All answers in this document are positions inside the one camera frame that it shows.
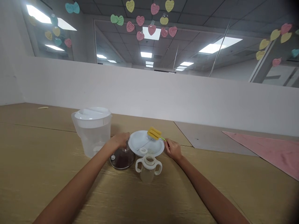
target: white bowl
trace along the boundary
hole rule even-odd
[[[136,131],[131,134],[128,145],[130,149],[139,157],[144,154],[140,152],[140,148],[146,148],[148,153],[153,154],[154,157],[160,155],[164,150],[164,142],[162,139],[155,140],[148,136],[147,131]]]

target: yellow heart note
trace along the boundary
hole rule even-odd
[[[168,18],[167,18],[167,17],[161,17],[161,19],[160,19],[160,23],[161,23],[162,25],[167,25],[167,23],[168,23]]]
[[[52,40],[53,39],[53,36],[52,36],[52,33],[50,31],[46,31],[45,32],[45,36],[48,40]]]
[[[257,60],[260,60],[260,59],[262,59],[262,57],[265,55],[265,51],[258,51],[257,53],[256,53],[256,59]]]
[[[52,31],[55,36],[60,36],[60,29],[57,26],[53,27]]]
[[[284,35],[281,36],[280,38],[280,42],[284,43],[286,41],[288,41],[292,36],[292,33],[285,33]]]
[[[36,26],[36,19],[33,16],[28,16],[28,20],[31,25]]]
[[[126,2],[126,7],[129,12],[133,12],[135,8],[135,2],[133,0]]]
[[[261,43],[259,44],[259,49],[264,49],[268,46],[268,44],[270,43],[270,41],[268,41],[267,39],[262,39]]]
[[[279,35],[280,35],[280,30],[278,30],[278,29],[273,30],[271,33],[271,36],[270,36],[270,41],[277,39],[279,37]]]
[[[173,7],[174,7],[174,0],[171,0],[171,1],[167,0],[165,2],[165,8],[166,8],[167,12],[170,12],[173,9]]]

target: sponge brush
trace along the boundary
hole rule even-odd
[[[158,140],[159,138],[161,138],[161,131],[158,131],[157,129],[155,129],[154,127],[150,127],[150,129],[148,130],[147,134],[152,137],[153,139]]]

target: ceiling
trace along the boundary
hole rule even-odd
[[[269,37],[274,29],[279,29],[284,23],[298,25],[297,18],[291,16],[294,14],[285,0],[175,0],[171,12],[166,12],[163,0],[159,4],[159,13],[154,16],[150,12],[153,0],[135,0],[135,9],[132,13],[126,9],[126,0],[77,0],[77,2],[83,13],[108,18],[95,21],[98,28],[96,32],[98,54],[106,54],[117,62],[144,66],[146,58],[142,58],[140,52],[150,52],[153,53],[151,61],[154,61],[154,66],[158,68],[172,69],[183,61],[190,61],[194,64],[188,69],[210,70],[217,52],[214,54],[198,52],[208,44],[221,39],[229,21],[227,36],[243,40],[220,51],[216,68],[255,58],[260,41]],[[136,24],[136,17],[144,16],[147,25],[155,20],[157,28],[161,28],[159,19],[164,13],[168,16],[169,24],[179,27],[175,37],[168,35],[166,38],[160,37],[159,40],[138,41],[136,32],[141,31],[142,27]],[[109,21],[111,14],[127,18],[124,25],[112,24]],[[127,21],[135,24],[135,30],[131,33],[126,30]]]

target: white lid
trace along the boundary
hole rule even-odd
[[[75,118],[79,120],[97,120],[111,115],[110,110],[104,107],[89,107],[75,113]]]

